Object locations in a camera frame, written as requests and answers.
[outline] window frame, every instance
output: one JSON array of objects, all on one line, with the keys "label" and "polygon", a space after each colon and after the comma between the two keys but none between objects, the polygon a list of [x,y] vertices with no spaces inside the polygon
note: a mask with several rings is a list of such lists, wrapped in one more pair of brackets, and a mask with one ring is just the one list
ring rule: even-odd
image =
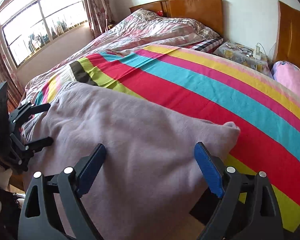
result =
[{"label": "window frame", "polygon": [[[0,11],[3,10],[3,9],[4,9],[8,4],[10,4],[12,1],[13,1],[13,0],[9,1],[4,7],[2,7],[2,8],[0,9]],[[29,8],[30,6],[35,5],[36,3],[39,5],[39,10],[40,10],[42,19],[41,19],[40,21],[36,22],[33,26],[35,26],[36,24],[38,24],[39,22],[42,21],[42,22],[43,22],[43,25],[44,25],[44,27],[45,27],[45,29],[46,29],[46,31],[47,31],[47,35],[48,35],[49,40],[48,40],[48,41],[45,41],[43,45],[39,45],[39,44],[38,44],[38,45],[39,45],[39,48],[35,49],[35,51],[34,51],[33,53],[31,53],[28,57],[26,57],[26,58],[25,58],[22,62],[20,62],[20,64],[18,65],[18,64],[16,63],[15,58],[13,57],[13,55],[12,55],[12,53],[11,53],[10,45],[12,45],[18,38],[20,38],[20,37],[22,36],[22,34],[19,35],[13,42],[11,42],[11,43],[8,45],[8,42],[7,42],[7,39],[6,39],[6,37],[5,37],[5,33],[4,33],[4,31],[3,31],[3,28],[4,28],[8,23],[10,23],[13,19],[15,19],[18,15],[20,15],[22,12],[24,12],[27,8]],[[15,66],[15,68],[16,68],[17,70],[19,70],[21,66],[25,65],[31,58],[33,58],[33,57],[36,56],[38,53],[40,53],[40,51],[41,51],[42,49],[48,47],[49,44],[53,44],[56,40],[58,40],[58,38],[59,38],[60,36],[66,34],[66,33],[69,32],[70,30],[72,30],[72,29],[74,29],[74,28],[76,28],[76,27],[82,26],[84,23],[86,23],[88,20],[84,20],[83,22],[80,22],[80,23],[77,23],[77,24],[75,24],[75,25],[73,25],[73,26],[70,26],[70,27],[68,27],[68,29],[67,29],[65,32],[62,30],[62,34],[57,33],[57,35],[54,36],[54,37],[52,36],[51,30],[50,30],[50,28],[49,28],[48,25],[47,25],[46,18],[50,17],[51,15],[53,15],[53,14],[55,14],[55,13],[57,13],[57,12],[63,10],[63,9],[65,9],[65,8],[68,8],[68,7],[70,7],[70,6],[74,5],[74,4],[77,4],[77,3],[82,3],[83,8],[84,8],[85,12],[87,13],[87,10],[86,10],[86,7],[85,7],[85,2],[84,2],[84,0],[80,0],[80,1],[77,1],[77,2],[75,2],[75,3],[73,3],[73,4],[70,4],[70,5],[68,5],[68,6],[65,6],[64,8],[61,8],[61,9],[59,9],[59,10],[57,10],[57,11],[55,11],[55,12],[53,12],[53,13],[51,13],[50,15],[48,15],[48,16],[45,17],[44,14],[43,14],[43,11],[42,11],[42,7],[41,7],[41,4],[40,4],[40,0],[32,0],[31,2],[29,2],[28,4],[26,4],[25,6],[23,6],[20,10],[18,10],[15,14],[13,14],[13,15],[12,15],[8,20],[6,20],[3,24],[0,24],[0,33],[1,33],[0,39],[2,38],[3,41],[4,41],[4,46],[2,46],[2,47],[3,47],[3,50],[4,50],[5,54],[9,55],[9,59],[10,59],[10,60],[7,59],[8,62],[9,62],[9,63],[13,63],[13,65]]]}]

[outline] nightstand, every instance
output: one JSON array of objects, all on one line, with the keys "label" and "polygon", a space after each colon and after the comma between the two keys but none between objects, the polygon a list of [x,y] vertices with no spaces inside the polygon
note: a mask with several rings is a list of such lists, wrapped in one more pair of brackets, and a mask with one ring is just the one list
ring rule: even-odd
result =
[{"label": "nightstand", "polygon": [[217,48],[213,54],[237,62],[273,79],[268,67],[267,56],[261,53],[261,60],[257,59],[256,66],[256,59],[253,57],[253,49],[247,46],[227,41]]}]

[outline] headboard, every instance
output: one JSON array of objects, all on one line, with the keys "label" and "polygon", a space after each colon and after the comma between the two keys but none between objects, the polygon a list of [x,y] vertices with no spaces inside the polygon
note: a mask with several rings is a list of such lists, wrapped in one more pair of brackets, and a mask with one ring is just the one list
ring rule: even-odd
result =
[{"label": "headboard", "polygon": [[300,68],[300,11],[279,1],[279,26],[274,61],[286,60]]},{"label": "headboard", "polygon": [[158,12],[165,17],[190,18],[212,28],[223,36],[222,0],[161,0],[130,8],[133,13],[138,9]]}]

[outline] checkered pillow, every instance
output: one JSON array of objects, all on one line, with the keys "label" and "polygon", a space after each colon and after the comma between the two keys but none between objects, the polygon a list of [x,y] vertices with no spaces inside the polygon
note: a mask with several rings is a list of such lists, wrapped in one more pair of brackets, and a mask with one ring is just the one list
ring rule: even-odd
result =
[{"label": "checkered pillow", "polygon": [[219,37],[216,37],[216,38],[214,38],[212,40],[200,41],[198,43],[188,45],[185,48],[187,48],[187,49],[193,49],[193,50],[197,50],[197,51],[203,51],[203,52],[206,52],[206,53],[212,53],[222,43],[223,43],[223,38],[219,36]]}]

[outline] floral curtain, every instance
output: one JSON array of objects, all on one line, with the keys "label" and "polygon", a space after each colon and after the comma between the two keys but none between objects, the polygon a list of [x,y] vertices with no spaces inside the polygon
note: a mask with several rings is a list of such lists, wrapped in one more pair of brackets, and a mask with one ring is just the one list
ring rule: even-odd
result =
[{"label": "floral curtain", "polygon": [[88,21],[94,37],[108,30],[112,21],[109,0],[84,0]]},{"label": "floral curtain", "polygon": [[8,82],[8,111],[12,112],[18,107],[22,97],[23,87],[18,81],[14,69],[6,65],[4,59],[5,55],[2,52],[2,46],[0,44],[0,83],[4,81]]}]

